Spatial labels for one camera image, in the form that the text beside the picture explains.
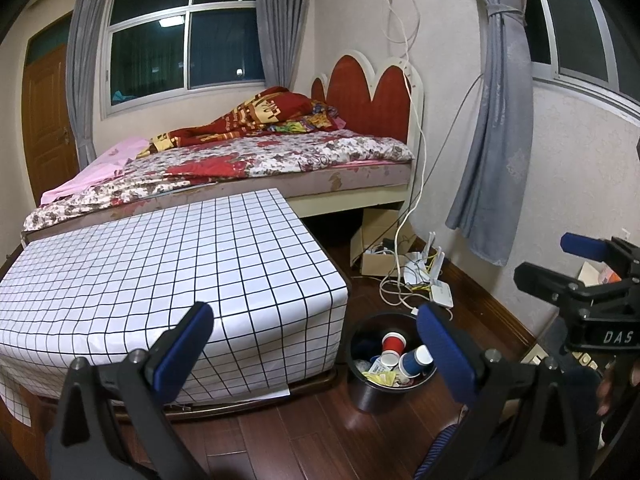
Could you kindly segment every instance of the trash can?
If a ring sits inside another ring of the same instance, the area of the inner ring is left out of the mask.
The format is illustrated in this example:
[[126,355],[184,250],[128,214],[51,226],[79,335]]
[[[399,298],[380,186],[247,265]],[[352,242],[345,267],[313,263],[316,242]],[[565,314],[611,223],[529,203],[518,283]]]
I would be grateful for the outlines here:
[[436,371],[431,363],[424,374],[408,387],[393,388],[372,383],[363,376],[354,364],[355,360],[369,361],[382,352],[382,338],[388,332],[401,333],[406,339],[405,352],[422,344],[415,325],[415,317],[403,312],[373,314],[360,322],[346,341],[346,359],[349,367],[347,388],[351,402],[361,412],[383,413],[393,409],[412,390],[420,388]]

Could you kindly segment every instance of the wall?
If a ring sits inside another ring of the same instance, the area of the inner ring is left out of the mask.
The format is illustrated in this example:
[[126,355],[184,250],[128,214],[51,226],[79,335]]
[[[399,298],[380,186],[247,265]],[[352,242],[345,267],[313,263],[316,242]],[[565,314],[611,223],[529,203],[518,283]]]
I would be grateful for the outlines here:
[[0,44],[0,254],[20,242],[25,217],[35,207],[22,146],[22,67],[27,41],[49,23],[64,16],[75,0],[41,0],[24,10]]
[[[481,24],[486,18],[478,0],[417,0],[417,5],[422,22],[411,61],[425,87],[429,171],[458,106],[482,70]],[[393,6],[406,30],[414,30],[411,0],[394,0]],[[348,48],[363,52],[374,68],[386,57],[404,52],[403,45],[392,44],[383,35],[385,30],[392,38],[401,38],[384,0],[316,0],[316,8],[319,72],[330,73],[341,51]],[[580,261],[559,248],[565,231],[610,237],[624,227],[632,232],[632,241],[640,242],[636,154],[640,128],[576,96],[536,86],[534,142],[522,216],[508,265],[499,269],[471,254],[460,235],[444,225],[466,163],[478,97],[479,85],[460,113],[412,224],[423,238],[436,231],[437,243],[453,262],[538,333],[553,309],[516,290],[513,270],[519,263],[529,260],[575,274]]]
[[[10,190],[0,190],[0,225],[3,227],[0,232],[0,254],[2,251],[10,253],[15,249],[22,222],[35,206],[22,148],[20,116],[22,68],[27,43],[34,34],[70,12],[75,1],[31,0],[0,45],[0,116],[4,119],[6,130],[6,143],[0,155],[0,177],[15,183]],[[297,92],[309,92],[314,76],[314,17],[315,0],[312,0],[306,20],[300,65],[293,85],[293,90]],[[99,63],[94,91],[94,140],[98,154],[126,137],[151,137],[181,126],[209,123],[260,91],[260,88],[244,88],[238,91],[202,92],[194,97],[164,100],[101,119],[98,93],[101,74],[98,74],[98,70]],[[2,163],[3,157],[7,159],[7,164]]]

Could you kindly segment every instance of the cardboard box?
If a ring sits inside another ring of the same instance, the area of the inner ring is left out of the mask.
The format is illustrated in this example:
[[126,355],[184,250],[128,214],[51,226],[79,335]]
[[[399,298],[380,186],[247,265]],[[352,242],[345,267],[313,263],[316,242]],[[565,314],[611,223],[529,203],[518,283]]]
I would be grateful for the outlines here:
[[[351,267],[360,255],[360,273],[363,276],[397,276],[396,259],[392,254],[370,254],[365,252],[380,245],[384,238],[394,239],[398,228],[398,211],[393,209],[367,208],[362,212],[362,227],[351,238]],[[409,221],[398,233],[398,256],[400,265],[406,263],[405,254],[415,240],[414,230]]]

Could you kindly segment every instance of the grid pattern cover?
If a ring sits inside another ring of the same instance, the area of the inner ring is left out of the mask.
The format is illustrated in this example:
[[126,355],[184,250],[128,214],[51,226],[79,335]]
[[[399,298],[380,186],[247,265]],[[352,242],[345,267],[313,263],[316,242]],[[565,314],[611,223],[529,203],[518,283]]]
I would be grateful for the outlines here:
[[347,294],[277,189],[172,207],[28,245],[0,282],[0,367],[59,397],[75,356],[121,361],[205,301],[178,402],[259,395],[333,366]]
[[20,384],[5,374],[0,367],[0,397],[9,412],[25,426],[31,427],[31,413],[20,392]]

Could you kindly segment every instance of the floral bedsheet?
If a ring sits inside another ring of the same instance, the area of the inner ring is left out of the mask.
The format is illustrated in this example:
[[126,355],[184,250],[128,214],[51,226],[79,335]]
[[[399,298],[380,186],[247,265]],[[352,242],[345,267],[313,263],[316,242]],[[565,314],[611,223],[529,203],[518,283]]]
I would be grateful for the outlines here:
[[350,130],[268,135],[174,148],[134,160],[124,174],[36,208],[24,221],[37,231],[93,211],[135,202],[198,184],[322,170],[356,160],[407,162],[399,140],[361,136]]

